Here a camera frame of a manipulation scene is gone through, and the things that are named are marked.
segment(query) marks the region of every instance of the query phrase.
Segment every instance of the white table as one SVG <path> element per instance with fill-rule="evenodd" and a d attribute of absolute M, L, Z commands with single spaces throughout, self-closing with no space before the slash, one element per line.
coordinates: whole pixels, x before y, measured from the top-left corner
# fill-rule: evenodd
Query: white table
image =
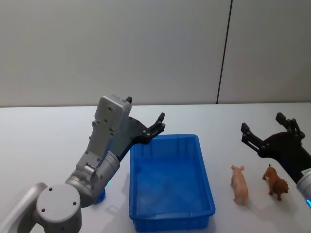
<path fill-rule="evenodd" d="M 241 124 L 265 139 L 284 131 L 275 121 L 277 112 L 296 118 L 306 134 L 304 148 L 311 152 L 311 103 L 134 106 L 131 116 L 146 125 L 165 112 L 165 134 L 194 133 L 200 138 L 207 176 L 216 205 L 208 233 L 306 233 L 311 232 L 311 210 L 295 183 L 272 159 L 261 159 L 241 142 Z M 95 107 L 41 107 L 0 109 L 0 215 L 21 189 L 37 182 L 62 183 L 74 170 L 87 147 Z M 268 195 L 262 175 L 268 164 L 287 180 L 283 201 Z M 231 165 L 245 165 L 249 207 L 233 201 Z M 129 154 L 106 187 L 106 199 L 82 210 L 82 233 L 134 233 L 128 216 Z M 43 229 L 36 226 L 34 233 Z"/>

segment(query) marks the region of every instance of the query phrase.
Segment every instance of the blue tray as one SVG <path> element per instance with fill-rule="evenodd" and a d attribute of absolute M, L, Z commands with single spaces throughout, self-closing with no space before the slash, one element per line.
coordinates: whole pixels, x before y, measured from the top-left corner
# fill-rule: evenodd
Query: blue tray
<path fill-rule="evenodd" d="M 138 232 L 205 228 L 214 213 L 196 135 L 159 135 L 131 148 L 129 216 Z"/>

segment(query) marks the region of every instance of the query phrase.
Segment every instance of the toy pig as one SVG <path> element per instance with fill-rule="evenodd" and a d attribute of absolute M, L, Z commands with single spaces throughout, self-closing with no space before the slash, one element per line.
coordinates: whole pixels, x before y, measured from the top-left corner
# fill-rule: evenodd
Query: toy pig
<path fill-rule="evenodd" d="M 231 187 L 233 187 L 234 190 L 233 200 L 237 204 L 245 205 L 248 198 L 248 189 L 246 186 L 245 178 L 242 174 L 244 166 L 238 168 L 232 165 L 231 169 L 233 170 L 231 178 Z"/>
<path fill-rule="evenodd" d="M 271 167 L 270 164 L 266 172 L 264 173 L 262 179 L 266 180 L 266 177 L 269 178 L 269 188 L 270 188 L 269 195 L 272 196 L 273 193 L 275 193 L 277 194 L 277 199 L 281 201 L 282 200 L 281 194 L 288 193 L 288 185 L 286 181 L 281 179 L 277 175 L 276 170 L 273 167 Z"/>

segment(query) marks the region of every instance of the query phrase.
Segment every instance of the blue light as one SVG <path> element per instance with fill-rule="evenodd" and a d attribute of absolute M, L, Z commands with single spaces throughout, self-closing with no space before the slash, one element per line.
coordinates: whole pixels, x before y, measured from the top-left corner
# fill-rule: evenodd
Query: blue light
<path fill-rule="evenodd" d="M 307 199 L 306 202 L 307 202 L 308 206 L 311 208 L 311 200 Z"/>

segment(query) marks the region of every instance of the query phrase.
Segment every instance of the brown toy lion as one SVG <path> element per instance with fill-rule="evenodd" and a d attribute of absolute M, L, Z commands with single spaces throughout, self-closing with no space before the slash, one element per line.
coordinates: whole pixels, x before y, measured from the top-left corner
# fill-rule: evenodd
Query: brown toy lion
<path fill-rule="evenodd" d="M 266 180 L 266 177 L 269 178 L 269 188 L 270 188 L 269 195 L 272 196 L 273 193 L 275 193 L 277 194 L 277 199 L 281 201 L 282 200 L 281 194 L 288 193 L 288 185 L 286 181 L 281 179 L 277 175 L 276 170 L 273 167 L 271 167 L 270 164 L 266 172 L 264 173 L 262 179 Z"/>

